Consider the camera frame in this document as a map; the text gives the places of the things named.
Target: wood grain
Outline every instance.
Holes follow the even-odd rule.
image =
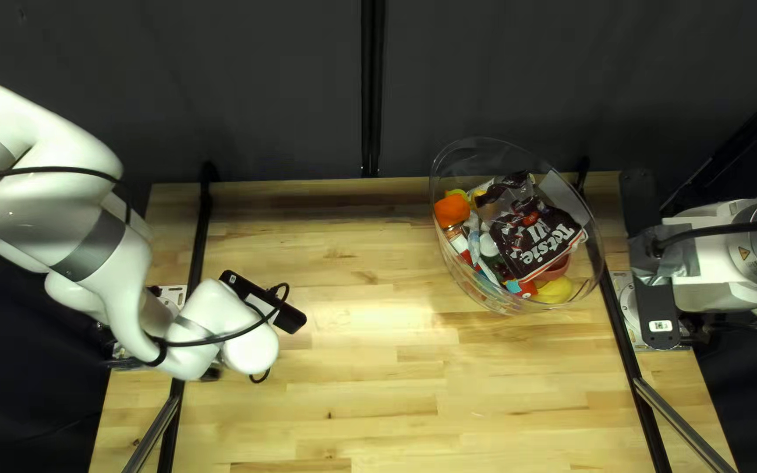
[[[610,267],[626,268],[616,173],[586,189]],[[444,267],[427,179],[215,184],[213,196],[204,276],[287,281],[309,322],[280,333],[263,384],[187,383],[175,471],[652,469],[600,292],[521,317],[482,310]],[[197,197],[154,186],[150,284],[185,283]],[[693,355],[646,355],[645,377],[728,454]],[[91,471],[124,465],[169,383],[113,373]]]

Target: dark curtain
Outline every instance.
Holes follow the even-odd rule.
[[[108,371],[95,322],[0,258],[0,471],[85,471]]]
[[[382,175],[493,135],[681,184],[757,110],[757,2],[389,1]]]

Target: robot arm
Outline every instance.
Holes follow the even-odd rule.
[[[0,170],[75,166],[119,178],[111,150],[60,116],[0,87]],[[183,380],[199,378],[221,354],[237,371],[255,374],[276,360],[279,339],[268,324],[222,344],[161,351],[142,329],[143,312],[167,312],[144,290],[152,263],[151,232],[103,178],[75,173],[28,173],[0,180],[0,255],[48,273],[50,295],[108,323],[120,344],[144,362]],[[168,320],[170,315],[163,313]],[[259,321],[224,283],[208,279],[165,331],[169,342],[199,340]]]

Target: plastic bowl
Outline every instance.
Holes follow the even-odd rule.
[[[524,170],[533,174],[537,194],[545,204],[569,212],[586,231],[586,240],[568,254],[568,261],[554,264],[552,274],[534,279],[540,286],[539,295],[524,299],[510,294],[474,271],[448,242],[434,216],[443,259],[457,284],[481,306],[510,316],[567,307],[588,296],[597,285],[604,268],[603,247],[588,205],[553,166],[519,146],[494,138],[464,138],[446,146],[434,160],[429,182],[433,213],[434,204],[447,190],[468,190],[492,177]]]

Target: black metal frame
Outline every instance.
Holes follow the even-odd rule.
[[[379,175],[386,0],[361,0],[361,176]]]
[[[580,196],[585,199],[584,184],[586,174],[589,172],[591,161],[588,156],[584,156],[578,164],[578,177],[574,187],[580,192]],[[657,473],[669,473],[672,471],[668,460],[668,453],[665,451],[665,444],[662,442],[662,435],[658,431],[656,415],[653,408],[640,396],[636,391],[635,380],[641,379],[641,369],[638,367],[636,352],[630,343],[630,336],[624,327],[624,315],[621,313],[621,306],[618,304],[618,297],[615,294],[615,286],[612,284],[612,277],[609,275],[609,268],[606,263],[603,264],[601,271],[601,294],[606,306],[606,314],[609,316],[609,322],[612,324],[612,333],[615,335],[615,343],[618,346],[618,352],[621,354],[621,362],[624,365],[626,381],[630,386],[630,393],[633,395],[633,402],[636,405],[638,421],[644,431],[644,439],[647,441],[647,450],[650,452],[650,458],[653,460],[653,467]]]
[[[212,195],[209,193],[209,184],[219,181],[218,171],[211,162],[206,162],[200,170],[200,207],[198,210],[198,225],[195,229],[195,245],[192,250],[192,263],[188,271],[188,286],[186,289],[186,297],[190,296],[195,288],[200,284],[200,278],[204,271],[204,253],[206,253],[206,235],[209,231],[209,218],[212,216]],[[163,434],[163,445],[160,447],[160,461],[156,468],[158,473],[171,473],[174,466],[174,452],[177,446],[177,430],[180,426],[180,411],[183,407],[183,392],[186,387],[186,382],[174,379],[171,382],[171,391],[168,395],[168,401],[176,400],[175,409],[171,414],[171,419],[165,425]],[[154,420],[154,425],[148,429],[148,434],[154,429],[154,426],[162,422],[164,419],[160,415],[157,415]],[[134,457],[140,452],[140,448],[147,450],[150,454],[153,449],[153,444],[159,438],[149,438],[147,435],[142,438],[142,442],[134,452]]]

